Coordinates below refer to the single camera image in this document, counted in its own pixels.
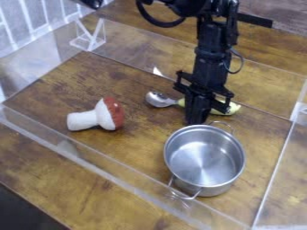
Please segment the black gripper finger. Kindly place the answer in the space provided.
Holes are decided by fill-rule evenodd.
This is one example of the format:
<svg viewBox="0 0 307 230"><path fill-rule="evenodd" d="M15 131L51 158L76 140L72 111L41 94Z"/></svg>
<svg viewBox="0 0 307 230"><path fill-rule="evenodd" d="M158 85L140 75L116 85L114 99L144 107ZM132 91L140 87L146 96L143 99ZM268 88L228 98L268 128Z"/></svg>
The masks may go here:
<svg viewBox="0 0 307 230"><path fill-rule="evenodd" d="M188 125L195 124L195 96L187 94L184 96L184 117Z"/></svg>
<svg viewBox="0 0 307 230"><path fill-rule="evenodd" d="M211 99L204 96L195 98L195 124L203 124L211 111Z"/></svg>

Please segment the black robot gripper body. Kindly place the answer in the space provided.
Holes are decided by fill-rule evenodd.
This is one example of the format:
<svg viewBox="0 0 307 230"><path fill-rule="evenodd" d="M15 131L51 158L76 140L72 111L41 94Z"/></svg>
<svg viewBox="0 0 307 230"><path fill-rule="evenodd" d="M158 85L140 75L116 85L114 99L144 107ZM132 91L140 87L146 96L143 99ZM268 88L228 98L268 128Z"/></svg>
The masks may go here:
<svg viewBox="0 0 307 230"><path fill-rule="evenodd" d="M226 113L231 108L234 93L226 88L231 67L231 53L195 49L195 66L192 73L178 71L174 88L195 98L204 96L211 99L211 110Z"/></svg>

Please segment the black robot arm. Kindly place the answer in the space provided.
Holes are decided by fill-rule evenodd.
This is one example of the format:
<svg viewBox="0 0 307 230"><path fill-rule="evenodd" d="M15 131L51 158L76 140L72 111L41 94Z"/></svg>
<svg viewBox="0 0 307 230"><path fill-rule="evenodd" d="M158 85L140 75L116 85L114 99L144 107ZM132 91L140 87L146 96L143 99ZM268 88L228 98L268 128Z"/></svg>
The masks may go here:
<svg viewBox="0 0 307 230"><path fill-rule="evenodd" d="M194 73L178 71L174 89L184 94L184 120L188 125L202 124L212 109L226 114L231 110L234 93L226 88L231 71L231 54L238 44L239 0L158 0L174 11L179 19L162 22L146 10L155 0L136 0L143 18L162 28L182 24L187 17L196 18Z"/></svg>

